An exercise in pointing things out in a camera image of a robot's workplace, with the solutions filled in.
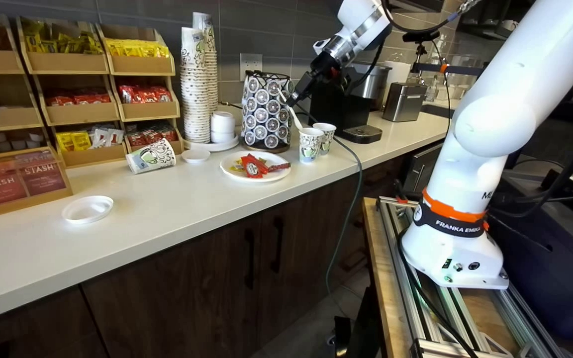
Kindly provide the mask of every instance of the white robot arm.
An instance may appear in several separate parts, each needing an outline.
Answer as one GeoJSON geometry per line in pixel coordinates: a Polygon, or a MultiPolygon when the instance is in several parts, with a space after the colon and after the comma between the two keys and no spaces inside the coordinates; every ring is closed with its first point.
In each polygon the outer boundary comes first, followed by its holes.
{"type": "Polygon", "coordinates": [[[537,0],[455,111],[414,223],[408,262],[446,287],[507,288],[483,225],[507,155],[573,86],[573,1],[537,0]]]}

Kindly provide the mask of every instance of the orange band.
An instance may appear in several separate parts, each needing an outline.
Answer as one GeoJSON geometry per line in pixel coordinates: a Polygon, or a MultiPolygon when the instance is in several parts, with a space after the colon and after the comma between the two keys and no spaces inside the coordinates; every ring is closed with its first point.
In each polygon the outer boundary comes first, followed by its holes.
{"type": "Polygon", "coordinates": [[[430,211],[443,217],[450,217],[465,222],[477,222],[485,215],[485,211],[483,213],[463,213],[456,211],[452,206],[432,199],[425,188],[421,193],[423,193],[423,199],[430,204],[430,211]]]}

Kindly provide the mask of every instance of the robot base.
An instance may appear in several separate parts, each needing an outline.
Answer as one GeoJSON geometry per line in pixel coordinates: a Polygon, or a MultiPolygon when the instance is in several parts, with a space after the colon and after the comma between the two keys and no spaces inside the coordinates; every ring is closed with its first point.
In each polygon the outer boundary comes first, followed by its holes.
{"type": "Polygon", "coordinates": [[[503,254],[485,233],[460,238],[411,224],[402,237],[407,262],[442,287],[506,289],[503,254]]]}

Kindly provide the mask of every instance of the electrical outlet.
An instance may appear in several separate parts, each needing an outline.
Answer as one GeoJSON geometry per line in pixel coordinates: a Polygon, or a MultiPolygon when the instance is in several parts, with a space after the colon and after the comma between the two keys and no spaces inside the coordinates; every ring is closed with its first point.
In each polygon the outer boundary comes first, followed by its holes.
{"type": "Polygon", "coordinates": [[[245,71],[262,71],[262,54],[240,54],[240,80],[244,81],[245,71]]]}

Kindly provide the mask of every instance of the coffee maker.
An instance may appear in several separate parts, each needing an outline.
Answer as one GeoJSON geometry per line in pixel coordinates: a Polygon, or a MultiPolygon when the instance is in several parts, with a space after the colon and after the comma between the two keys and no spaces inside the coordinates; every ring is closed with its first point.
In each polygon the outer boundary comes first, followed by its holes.
{"type": "MultiPolygon", "coordinates": [[[[369,65],[352,64],[345,75],[352,81],[361,79],[369,65]]],[[[318,83],[311,91],[311,115],[318,122],[337,127],[335,135],[353,143],[368,144],[382,138],[382,130],[367,125],[373,107],[379,110],[390,68],[376,66],[364,82],[345,95],[336,84],[318,83]]]]}

